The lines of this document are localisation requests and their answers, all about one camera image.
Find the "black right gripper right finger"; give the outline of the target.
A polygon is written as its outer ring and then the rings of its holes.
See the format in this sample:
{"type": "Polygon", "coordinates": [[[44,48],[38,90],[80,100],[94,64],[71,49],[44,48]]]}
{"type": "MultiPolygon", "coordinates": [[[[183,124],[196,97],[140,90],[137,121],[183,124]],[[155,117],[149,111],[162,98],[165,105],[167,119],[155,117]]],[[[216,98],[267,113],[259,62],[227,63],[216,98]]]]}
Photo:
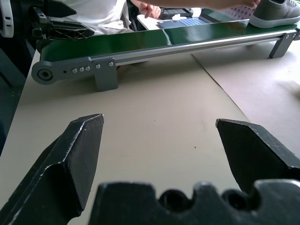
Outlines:
{"type": "Polygon", "coordinates": [[[217,119],[231,172],[240,189],[249,193],[257,180],[300,181],[300,158],[261,125],[217,119]]]}

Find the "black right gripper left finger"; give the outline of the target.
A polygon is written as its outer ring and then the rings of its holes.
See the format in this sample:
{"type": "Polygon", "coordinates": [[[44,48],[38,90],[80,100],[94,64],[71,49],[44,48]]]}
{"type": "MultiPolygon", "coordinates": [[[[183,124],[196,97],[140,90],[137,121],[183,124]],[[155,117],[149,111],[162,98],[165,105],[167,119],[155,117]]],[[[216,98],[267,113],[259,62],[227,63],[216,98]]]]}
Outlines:
{"type": "Polygon", "coordinates": [[[96,173],[104,117],[69,123],[0,210],[0,225],[68,225],[81,215],[96,173]]]}

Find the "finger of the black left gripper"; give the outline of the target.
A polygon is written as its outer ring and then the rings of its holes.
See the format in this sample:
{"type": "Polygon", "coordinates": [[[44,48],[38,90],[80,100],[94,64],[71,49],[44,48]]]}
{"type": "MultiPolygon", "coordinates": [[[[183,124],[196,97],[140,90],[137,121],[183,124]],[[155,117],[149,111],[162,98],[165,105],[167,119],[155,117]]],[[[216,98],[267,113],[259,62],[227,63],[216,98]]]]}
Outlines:
{"type": "Polygon", "coordinates": [[[50,40],[78,40],[87,39],[94,35],[94,31],[83,26],[81,23],[52,21],[52,26],[48,31],[50,40]]]}
{"type": "Polygon", "coordinates": [[[69,7],[67,4],[58,0],[43,0],[44,8],[43,12],[46,16],[50,17],[67,17],[75,15],[76,10],[69,7]]]}

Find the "grey sneaker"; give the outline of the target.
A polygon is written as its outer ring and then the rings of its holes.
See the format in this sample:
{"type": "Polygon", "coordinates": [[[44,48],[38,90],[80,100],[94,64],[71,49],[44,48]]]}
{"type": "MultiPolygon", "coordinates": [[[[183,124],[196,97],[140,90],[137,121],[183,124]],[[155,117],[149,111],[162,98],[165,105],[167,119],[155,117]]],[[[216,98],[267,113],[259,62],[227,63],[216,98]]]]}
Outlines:
{"type": "Polygon", "coordinates": [[[296,0],[260,0],[249,19],[257,28],[273,28],[300,21],[300,2],[296,0]]]}

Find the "person's bare hand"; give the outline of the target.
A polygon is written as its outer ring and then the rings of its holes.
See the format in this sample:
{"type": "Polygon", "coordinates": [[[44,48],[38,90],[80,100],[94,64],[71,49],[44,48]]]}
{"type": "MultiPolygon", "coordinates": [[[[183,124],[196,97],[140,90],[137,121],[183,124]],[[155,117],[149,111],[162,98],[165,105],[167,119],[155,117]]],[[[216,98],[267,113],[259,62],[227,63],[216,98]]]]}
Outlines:
{"type": "Polygon", "coordinates": [[[158,6],[154,6],[151,4],[147,4],[144,2],[141,2],[138,6],[138,9],[142,15],[144,15],[145,18],[154,18],[158,19],[161,15],[161,8],[158,6]]]}
{"type": "Polygon", "coordinates": [[[241,5],[247,8],[256,8],[261,0],[241,0],[241,5]]]}

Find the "person's white shirt torso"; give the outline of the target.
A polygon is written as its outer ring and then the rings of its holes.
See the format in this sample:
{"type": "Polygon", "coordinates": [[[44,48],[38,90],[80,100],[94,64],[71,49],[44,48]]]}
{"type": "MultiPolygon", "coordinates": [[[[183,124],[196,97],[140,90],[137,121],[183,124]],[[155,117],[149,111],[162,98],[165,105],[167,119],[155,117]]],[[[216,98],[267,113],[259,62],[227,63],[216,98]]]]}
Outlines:
{"type": "Polygon", "coordinates": [[[58,18],[58,21],[81,23],[94,35],[130,33],[126,0],[60,0],[76,11],[75,15],[58,18]]]}

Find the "green conveyor belt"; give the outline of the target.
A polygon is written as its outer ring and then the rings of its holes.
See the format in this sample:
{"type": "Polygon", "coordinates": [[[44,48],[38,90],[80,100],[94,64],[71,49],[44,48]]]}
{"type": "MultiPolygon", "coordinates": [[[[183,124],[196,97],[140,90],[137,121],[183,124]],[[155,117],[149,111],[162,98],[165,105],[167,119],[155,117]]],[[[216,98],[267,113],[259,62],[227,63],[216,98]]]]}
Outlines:
{"type": "Polygon", "coordinates": [[[300,23],[260,29],[244,20],[55,40],[41,46],[40,59],[32,66],[31,76],[43,85],[93,76],[98,91],[107,91],[118,87],[116,68],[120,65],[269,41],[276,41],[270,57],[279,58],[292,41],[299,39],[300,23]]]}

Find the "brown cardboard sheet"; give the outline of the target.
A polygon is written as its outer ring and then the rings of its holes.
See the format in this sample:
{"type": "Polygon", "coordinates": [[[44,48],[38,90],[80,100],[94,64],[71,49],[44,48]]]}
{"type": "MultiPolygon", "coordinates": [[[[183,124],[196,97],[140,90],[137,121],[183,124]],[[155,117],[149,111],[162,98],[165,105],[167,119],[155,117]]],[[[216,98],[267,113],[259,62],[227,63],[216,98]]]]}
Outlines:
{"type": "Polygon", "coordinates": [[[300,157],[300,41],[271,59],[273,43],[194,54],[250,122],[259,124],[300,157]]]}

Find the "black device box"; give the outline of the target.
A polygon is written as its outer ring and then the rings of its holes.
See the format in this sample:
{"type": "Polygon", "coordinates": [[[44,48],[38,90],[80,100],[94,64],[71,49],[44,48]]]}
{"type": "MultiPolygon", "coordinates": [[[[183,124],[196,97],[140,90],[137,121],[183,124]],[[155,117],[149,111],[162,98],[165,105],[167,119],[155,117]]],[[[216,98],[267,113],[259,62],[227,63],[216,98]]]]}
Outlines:
{"type": "Polygon", "coordinates": [[[191,17],[193,10],[190,8],[161,8],[159,18],[161,20],[172,19],[173,16],[179,14],[181,17],[191,17]]]}

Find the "dark blue laptop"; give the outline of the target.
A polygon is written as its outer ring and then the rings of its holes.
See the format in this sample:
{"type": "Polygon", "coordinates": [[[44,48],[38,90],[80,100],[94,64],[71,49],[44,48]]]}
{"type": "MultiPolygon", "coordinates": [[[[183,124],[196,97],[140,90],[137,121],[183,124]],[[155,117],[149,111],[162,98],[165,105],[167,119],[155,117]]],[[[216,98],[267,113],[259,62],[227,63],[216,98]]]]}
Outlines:
{"type": "Polygon", "coordinates": [[[204,25],[209,23],[227,23],[227,22],[239,21],[229,17],[228,14],[226,13],[227,10],[213,11],[210,9],[202,9],[199,17],[180,19],[180,20],[160,21],[157,22],[157,25],[161,29],[170,29],[170,28],[178,28],[178,27],[185,27],[185,26],[204,25]]]}

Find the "white paper pink print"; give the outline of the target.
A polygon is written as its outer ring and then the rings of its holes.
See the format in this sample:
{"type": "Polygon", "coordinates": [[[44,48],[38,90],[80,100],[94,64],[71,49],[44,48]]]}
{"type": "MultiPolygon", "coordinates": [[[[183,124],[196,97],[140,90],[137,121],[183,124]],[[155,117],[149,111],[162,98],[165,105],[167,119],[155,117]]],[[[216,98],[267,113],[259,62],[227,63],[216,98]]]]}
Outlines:
{"type": "Polygon", "coordinates": [[[245,6],[233,7],[226,11],[229,17],[236,20],[249,19],[254,13],[255,8],[248,8],[245,6]]]}

